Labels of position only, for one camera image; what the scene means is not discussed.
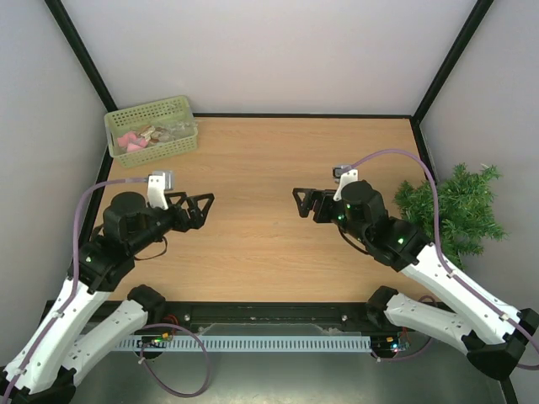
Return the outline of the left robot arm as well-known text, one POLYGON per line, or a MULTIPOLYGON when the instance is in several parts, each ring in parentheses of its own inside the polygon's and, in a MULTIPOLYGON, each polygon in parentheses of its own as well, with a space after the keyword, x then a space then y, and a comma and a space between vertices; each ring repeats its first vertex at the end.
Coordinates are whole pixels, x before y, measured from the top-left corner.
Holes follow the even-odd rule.
POLYGON ((129 334, 160 322, 166 300, 139 285, 115 311, 86 335, 81 332, 139 252, 163 242, 169 231, 198 230, 213 194, 166 194, 150 205, 138 193, 117 194, 104 210, 96 235, 78 249, 60 294, 20 353, 1 371, 3 402, 68 403, 86 374, 129 334))

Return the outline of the green plastic basket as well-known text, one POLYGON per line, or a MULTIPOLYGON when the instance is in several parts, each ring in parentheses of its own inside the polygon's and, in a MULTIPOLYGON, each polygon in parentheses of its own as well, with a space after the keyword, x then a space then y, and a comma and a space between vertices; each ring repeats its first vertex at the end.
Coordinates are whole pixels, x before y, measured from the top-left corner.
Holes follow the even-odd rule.
POLYGON ((198 148, 198 125, 184 95, 107 113, 104 128, 110 156, 125 168, 198 148))

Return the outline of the small green christmas tree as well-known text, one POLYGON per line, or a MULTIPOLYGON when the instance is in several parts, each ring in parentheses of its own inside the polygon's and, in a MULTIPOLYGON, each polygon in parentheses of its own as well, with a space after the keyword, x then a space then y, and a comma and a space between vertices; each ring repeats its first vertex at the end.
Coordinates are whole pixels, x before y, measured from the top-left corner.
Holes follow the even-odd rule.
MULTIPOLYGON (((483 254, 485 239, 497 242, 507 232, 494 216, 495 193, 491 183, 501 178, 494 165, 484 165, 472 173, 464 163, 453 168, 452 175, 437 185, 441 249, 458 268, 464 269, 462 258, 483 254)), ((434 200, 430 183, 423 181, 417 187, 404 181, 395 193, 400 215, 414 223, 431 239, 434 230, 434 200)))

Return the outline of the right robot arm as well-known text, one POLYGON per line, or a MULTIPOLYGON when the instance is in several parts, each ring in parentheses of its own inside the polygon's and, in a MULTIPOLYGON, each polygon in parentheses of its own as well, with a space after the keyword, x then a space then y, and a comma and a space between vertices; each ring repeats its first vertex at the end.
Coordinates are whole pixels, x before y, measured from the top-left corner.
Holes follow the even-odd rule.
POLYGON ((489 294, 447 258, 415 225, 390 216, 381 194, 366 181, 332 189, 292 191, 301 217, 333 223, 353 237, 365 254, 413 279, 447 305, 446 310, 381 286, 367 301, 367 319, 376 329, 391 324, 412 328, 451 345, 484 375, 505 380, 518 367, 530 336, 538 328, 532 309, 518 310, 489 294))

